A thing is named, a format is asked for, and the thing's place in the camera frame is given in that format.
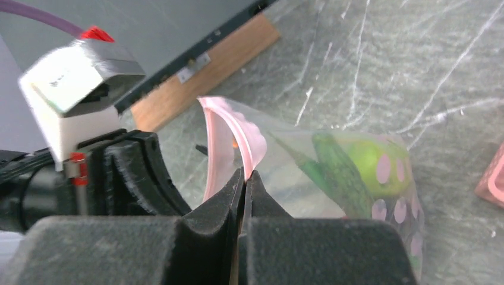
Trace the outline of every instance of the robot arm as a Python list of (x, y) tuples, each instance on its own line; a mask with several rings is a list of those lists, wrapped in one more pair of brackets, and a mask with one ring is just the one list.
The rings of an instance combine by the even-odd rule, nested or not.
[(144, 76), (129, 52), (98, 28), (50, 51), (21, 76), (57, 171), (78, 143), (121, 128), (114, 101)]

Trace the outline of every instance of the green fruit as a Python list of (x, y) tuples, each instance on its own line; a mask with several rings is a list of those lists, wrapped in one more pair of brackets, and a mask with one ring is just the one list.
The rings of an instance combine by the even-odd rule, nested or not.
[[(348, 155), (357, 166), (361, 177), (373, 195), (373, 198), (389, 198), (401, 195), (408, 187), (409, 173), (405, 168), (405, 160), (401, 159), (404, 179), (398, 178), (398, 156), (394, 149), (381, 147), (372, 141), (355, 142), (348, 150)], [(390, 161), (390, 174), (385, 183), (380, 183), (377, 178), (377, 167), (382, 156), (388, 156)]]

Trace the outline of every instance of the red clip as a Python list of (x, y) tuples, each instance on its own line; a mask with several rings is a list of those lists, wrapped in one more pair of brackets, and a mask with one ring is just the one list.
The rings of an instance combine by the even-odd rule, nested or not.
[(72, 153), (70, 161), (77, 164), (79, 170), (78, 176), (73, 179), (74, 186), (86, 186), (88, 184), (86, 155), (83, 153)]
[(80, 35), (80, 39), (93, 39), (93, 40), (103, 40), (104, 42), (113, 43), (114, 39), (109, 36), (104, 30), (99, 27), (93, 26), (89, 30), (85, 31)]

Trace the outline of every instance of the pink container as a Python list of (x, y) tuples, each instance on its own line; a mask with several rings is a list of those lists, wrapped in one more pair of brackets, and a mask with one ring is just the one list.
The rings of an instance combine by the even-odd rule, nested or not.
[(504, 143), (500, 145), (474, 192), (504, 208)]
[[(420, 279), (424, 212), (415, 190), (410, 158), (399, 137), (294, 127), (224, 97), (199, 97), (199, 102), (205, 115), (208, 145), (204, 200), (221, 190), (236, 168), (243, 167), (246, 180), (257, 170), (268, 194), (295, 218), (339, 219), (348, 216), (344, 210), (348, 205), (354, 219), (375, 219), (392, 225), (401, 235)], [(350, 195), (359, 199), (345, 199), (348, 194), (338, 194), (343, 188), (326, 188), (325, 185), (332, 183), (325, 180), (327, 170), (318, 172), (324, 184), (318, 178), (319, 184), (316, 184), (303, 171), (307, 163), (310, 167), (321, 167), (318, 171), (324, 167), (318, 162), (320, 149), (316, 149), (313, 141), (315, 134), (333, 139), (332, 145), (324, 147), (331, 147), (333, 156), (337, 150), (338, 157), (334, 157), (337, 170), (354, 183), (360, 183), (356, 187), (361, 192)], [(353, 185), (345, 189), (354, 191)]]

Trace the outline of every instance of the pink polka dot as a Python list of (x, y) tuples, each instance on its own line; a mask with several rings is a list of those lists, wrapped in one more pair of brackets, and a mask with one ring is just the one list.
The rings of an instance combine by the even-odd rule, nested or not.
[(375, 220), (385, 221), (387, 217), (387, 203), (383, 199), (378, 199), (371, 207), (371, 216)]
[(376, 180), (381, 184), (387, 183), (390, 176), (390, 159), (384, 154), (376, 164)]
[(396, 167), (397, 167), (397, 179), (399, 179), (400, 182), (403, 182), (404, 181), (404, 165), (402, 164), (402, 161), (400, 159), (397, 159)]
[(402, 224), (402, 222), (406, 220), (406, 214), (407, 214), (406, 199), (404, 197), (401, 197), (395, 203), (394, 207), (395, 221), (398, 222), (399, 224)]
[(411, 213), (415, 219), (418, 218), (418, 212), (420, 212), (420, 202), (417, 197), (413, 197), (411, 199)]
[(419, 257), (422, 254), (422, 246), (424, 239), (420, 233), (415, 233), (411, 239), (410, 251), (414, 257)]

